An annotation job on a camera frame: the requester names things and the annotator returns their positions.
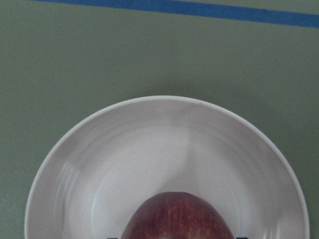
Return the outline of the pink plate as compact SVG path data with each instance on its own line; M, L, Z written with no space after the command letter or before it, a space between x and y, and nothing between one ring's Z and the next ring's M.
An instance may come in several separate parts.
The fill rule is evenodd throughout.
M104 108L69 130L29 192L27 239L120 238L165 191L209 202L235 237L308 239L300 184L256 127L201 100L151 96Z

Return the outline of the red apple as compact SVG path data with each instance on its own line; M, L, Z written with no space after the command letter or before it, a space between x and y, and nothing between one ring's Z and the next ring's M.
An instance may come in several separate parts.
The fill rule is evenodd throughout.
M232 239L224 219L205 200L164 192L144 201L129 220L123 239Z

